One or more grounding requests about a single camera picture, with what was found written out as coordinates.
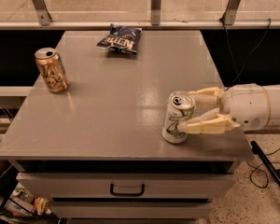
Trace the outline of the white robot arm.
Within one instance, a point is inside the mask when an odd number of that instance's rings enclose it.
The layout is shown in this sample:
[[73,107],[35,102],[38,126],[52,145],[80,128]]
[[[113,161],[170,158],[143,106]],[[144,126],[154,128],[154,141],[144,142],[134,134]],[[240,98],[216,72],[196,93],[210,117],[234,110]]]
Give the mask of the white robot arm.
[[207,111],[177,124],[188,134],[221,134],[234,128],[257,131],[267,126],[280,127],[280,85],[255,83],[235,85],[225,91],[212,87],[190,91],[198,107]]

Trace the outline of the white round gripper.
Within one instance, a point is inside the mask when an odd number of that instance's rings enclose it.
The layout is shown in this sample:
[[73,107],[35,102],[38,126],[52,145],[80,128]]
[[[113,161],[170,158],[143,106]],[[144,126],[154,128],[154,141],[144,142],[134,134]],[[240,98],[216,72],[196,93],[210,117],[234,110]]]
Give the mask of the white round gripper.
[[189,94],[198,110],[209,111],[180,121],[177,129],[186,134],[222,134],[240,125],[246,131],[260,130],[270,117],[268,93],[254,83],[235,85],[225,92],[219,87],[210,87]]

